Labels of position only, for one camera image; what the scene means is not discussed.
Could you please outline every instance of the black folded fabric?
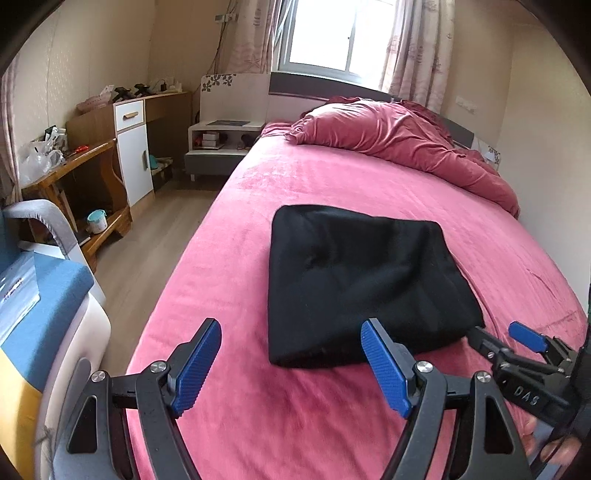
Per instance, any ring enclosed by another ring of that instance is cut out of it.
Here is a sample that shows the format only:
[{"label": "black folded fabric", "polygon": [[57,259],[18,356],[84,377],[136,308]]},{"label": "black folded fabric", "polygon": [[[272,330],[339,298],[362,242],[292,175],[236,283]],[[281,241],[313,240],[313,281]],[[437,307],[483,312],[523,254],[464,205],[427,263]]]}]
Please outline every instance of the black folded fabric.
[{"label": "black folded fabric", "polygon": [[319,205],[277,210],[269,259],[271,363],[365,362],[361,325],[372,317],[412,353],[484,327],[439,224]]}]

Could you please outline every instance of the box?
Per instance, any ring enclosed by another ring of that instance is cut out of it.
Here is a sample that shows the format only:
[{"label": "box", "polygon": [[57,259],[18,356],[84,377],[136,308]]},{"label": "box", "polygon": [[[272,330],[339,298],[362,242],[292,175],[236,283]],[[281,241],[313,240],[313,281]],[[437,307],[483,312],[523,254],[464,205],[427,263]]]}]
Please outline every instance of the box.
[{"label": "box", "polygon": [[201,146],[206,148],[215,148],[217,147],[218,143],[217,140],[202,140]]},{"label": "box", "polygon": [[214,140],[217,142],[220,139],[220,134],[219,134],[219,132],[205,132],[203,134],[203,139],[204,140]]}]

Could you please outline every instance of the drawer handle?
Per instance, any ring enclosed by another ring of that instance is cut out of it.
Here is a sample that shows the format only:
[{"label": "drawer handle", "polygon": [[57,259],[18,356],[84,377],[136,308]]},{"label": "drawer handle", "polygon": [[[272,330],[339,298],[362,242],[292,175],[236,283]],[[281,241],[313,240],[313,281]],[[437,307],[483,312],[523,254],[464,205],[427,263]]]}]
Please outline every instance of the drawer handle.
[{"label": "drawer handle", "polygon": [[139,115],[139,112],[131,112],[131,113],[126,113],[123,116],[123,120],[131,120],[132,118],[135,118],[136,116]]}]

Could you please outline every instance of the wooden floor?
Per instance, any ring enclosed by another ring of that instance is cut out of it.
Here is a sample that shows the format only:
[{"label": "wooden floor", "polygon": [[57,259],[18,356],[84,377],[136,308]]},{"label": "wooden floor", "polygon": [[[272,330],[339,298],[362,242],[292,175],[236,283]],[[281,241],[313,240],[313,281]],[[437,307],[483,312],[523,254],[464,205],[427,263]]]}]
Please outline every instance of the wooden floor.
[{"label": "wooden floor", "polygon": [[131,231],[98,252],[96,279],[105,292],[111,340],[101,367],[123,375],[145,324],[187,243],[223,183],[169,182]]}]

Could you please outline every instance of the plastic bag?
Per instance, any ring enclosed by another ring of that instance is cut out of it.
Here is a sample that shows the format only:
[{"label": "plastic bag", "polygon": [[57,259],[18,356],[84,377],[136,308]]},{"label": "plastic bag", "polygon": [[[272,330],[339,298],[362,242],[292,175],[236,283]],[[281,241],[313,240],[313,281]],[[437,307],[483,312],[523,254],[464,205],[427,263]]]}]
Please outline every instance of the plastic bag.
[{"label": "plastic bag", "polygon": [[31,142],[18,151],[18,172],[22,187],[36,182],[64,163],[63,153],[54,149],[59,136],[59,129],[54,127],[46,141]]},{"label": "plastic bag", "polygon": [[40,299],[33,252],[0,274],[0,345]]}]

